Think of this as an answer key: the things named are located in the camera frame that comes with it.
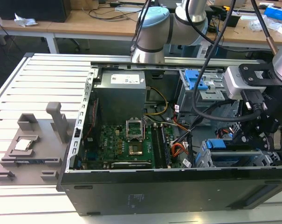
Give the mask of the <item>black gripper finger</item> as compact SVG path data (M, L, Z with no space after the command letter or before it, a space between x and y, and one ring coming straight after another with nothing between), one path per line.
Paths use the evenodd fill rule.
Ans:
M259 134L257 148L262 151L273 152L273 138L270 133L262 132Z
M233 150L251 150L251 146L247 142L246 136L242 133L241 127L238 127L232 138Z

